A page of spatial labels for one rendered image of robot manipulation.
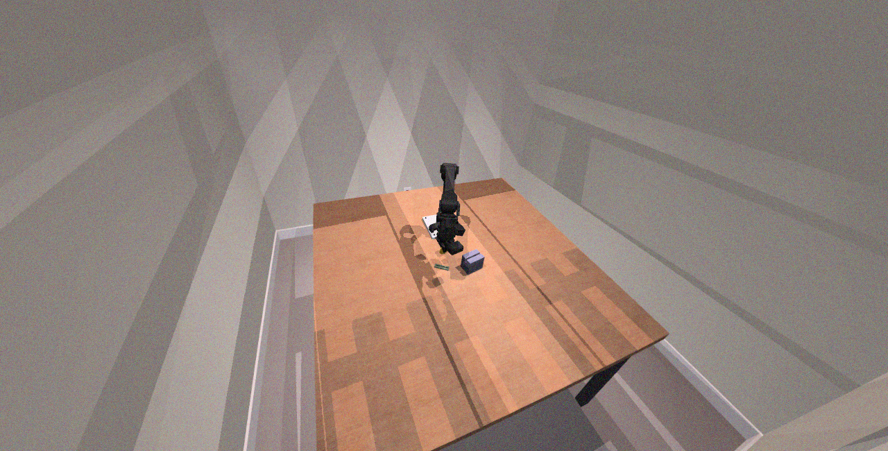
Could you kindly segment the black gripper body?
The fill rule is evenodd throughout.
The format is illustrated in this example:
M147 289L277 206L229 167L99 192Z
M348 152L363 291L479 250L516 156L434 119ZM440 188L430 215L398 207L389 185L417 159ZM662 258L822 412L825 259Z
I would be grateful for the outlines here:
M441 240L441 238L440 238L440 221L437 221L437 223L431 224L429 226L429 230L431 233L434 233L434 231L437 230L437 233L436 233L437 238ZM454 241L454 240L455 239L444 240L444 244L446 244L448 254L450 254L450 255L456 255L456 254L463 251L463 245L458 240L457 241Z

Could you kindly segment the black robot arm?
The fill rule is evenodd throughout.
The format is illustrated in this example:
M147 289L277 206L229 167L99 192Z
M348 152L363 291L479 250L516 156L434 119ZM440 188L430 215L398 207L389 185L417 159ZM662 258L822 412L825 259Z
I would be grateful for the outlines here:
M456 192L454 192L454 180L456 180L456 175L458 175L458 169L459 167L456 164L441 164L440 173L444 183L440 208L436 213L436 223L440 221L440 238L442 240L453 240L456 236L462 237L466 231L457 221L458 216L460 216L460 204L457 201ZM456 227L456 230L454 227Z

